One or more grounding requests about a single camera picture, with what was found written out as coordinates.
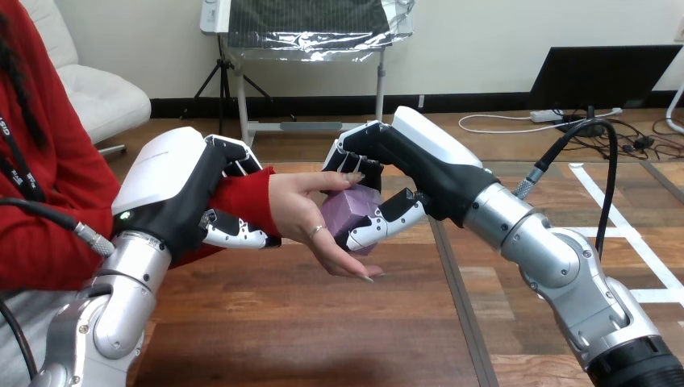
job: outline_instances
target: black baseboard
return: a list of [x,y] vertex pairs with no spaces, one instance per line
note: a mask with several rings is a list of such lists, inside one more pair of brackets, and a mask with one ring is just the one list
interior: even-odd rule
[[[666,108],[674,98],[674,91],[653,91],[641,108]],[[418,95],[388,95],[384,113],[393,114],[397,107],[408,106],[422,113],[465,113],[481,111],[527,110],[529,93],[433,94],[426,95],[418,108]],[[218,98],[158,98],[152,99],[153,119],[177,119],[181,116],[201,119],[219,117]],[[375,114],[374,96],[351,97],[275,97],[247,98],[250,118],[316,115]],[[237,99],[230,98],[223,108],[224,117],[237,118]]]

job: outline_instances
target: white armchair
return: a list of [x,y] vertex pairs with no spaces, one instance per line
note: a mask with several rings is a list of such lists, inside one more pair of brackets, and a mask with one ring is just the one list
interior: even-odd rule
[[[69,29],[54,0],[20,0],[31,15],[69,100],[93,144],[147,122],[152,111],[143,90],[123,78],[78,64]],[[125,145],[100,153],[125,152]]]

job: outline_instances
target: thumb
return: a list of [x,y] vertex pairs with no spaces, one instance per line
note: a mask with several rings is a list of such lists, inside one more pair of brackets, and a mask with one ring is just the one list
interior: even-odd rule
[[314,172],[300,173],[298,176],[298,187],[305,192],[311,191],[341,191],[355,185],[363,180],[365,175],[360,172],[339,173],[339,172]]

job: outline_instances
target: computer monitor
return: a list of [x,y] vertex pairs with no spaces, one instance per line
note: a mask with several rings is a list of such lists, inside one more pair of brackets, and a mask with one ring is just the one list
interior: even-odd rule
[[532,87],[528,108],[566,114],[587,110],[591,118],[594,109],[640,107],[681,49],[681,44],[553,47]]

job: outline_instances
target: purple cube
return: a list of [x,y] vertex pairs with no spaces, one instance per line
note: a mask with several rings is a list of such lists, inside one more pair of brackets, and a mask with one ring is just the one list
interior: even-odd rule
[[[382,196],[376,189],[365,185],[354,185],[350,189],[331,193],[321,206],[327,229],[333,236],[347,233],[366,215],[373,216]],[[367,256],[376,244],[352,252]]]

